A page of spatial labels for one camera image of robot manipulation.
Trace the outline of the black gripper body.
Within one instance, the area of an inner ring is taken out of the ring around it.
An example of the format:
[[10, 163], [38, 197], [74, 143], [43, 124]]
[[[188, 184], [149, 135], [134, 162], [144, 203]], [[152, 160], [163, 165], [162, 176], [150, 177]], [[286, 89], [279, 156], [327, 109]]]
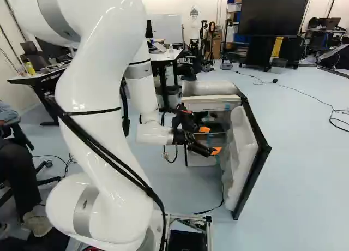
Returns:
[[192, 143], [192, 135], [183, 129], [173, 130], [173, 145], [188, 145]]

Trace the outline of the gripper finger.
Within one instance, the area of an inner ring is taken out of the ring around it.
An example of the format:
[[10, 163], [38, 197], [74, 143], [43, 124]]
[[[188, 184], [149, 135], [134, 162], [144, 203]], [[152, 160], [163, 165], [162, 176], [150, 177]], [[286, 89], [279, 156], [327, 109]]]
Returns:
[[186, 125], [186, 131], [189, 133], [210, 133], [210, 127], [197, 123], [189, 123]]
[[219, 154], [222, 150], [222, 147], [207, 147], [203, 144], [193, 142], [188, 144], [188, 150], [193, 151], [201, 156], [209, 157]]

